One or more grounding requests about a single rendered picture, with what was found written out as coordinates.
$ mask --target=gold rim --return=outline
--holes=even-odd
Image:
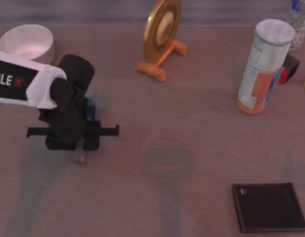
[[[171,46],[181,18],[181,0],[158,0],[148,18],[143,41],[145,59],[156,63]]]

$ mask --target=white bowl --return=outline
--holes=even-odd
[[[50,64],[54,59],[54,37],[40,25],[22,25],[7,31],[0,39],[0,51]]]

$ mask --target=table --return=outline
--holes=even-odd
[[[51,30],[55,63],[94,65],[98,116],[120,136],[76,166],[26,138],[35,108],[0,104],[0,237],[243,237],[232,183],[293,182],[305,214],[305,44],[295,77],[247,116],[235,96],[253,28],[182,27],[188,53],[164,63],[165,83],[134,71],[142,28]]]

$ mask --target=wooden stand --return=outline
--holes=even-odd
[[[167,57],[170,55],[170,53],[172,53],[173,50],[184,56],[187,52],[187,45],[174,40],[172,42],[172,45],[168,48],[164,55],[160,57],[157,63],[153,64],[140,61],[137,63],[135,71],[146,73],[150,76],[155,77],[159,82],[164,82],[166,80],[166,72],[159,66],[167,59]]]

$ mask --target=canister lid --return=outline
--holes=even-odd
[[[273,45],[286,45],[295,37],[294,28],[281,20],[266,19],[256,26],[256,33],[267,43]]]

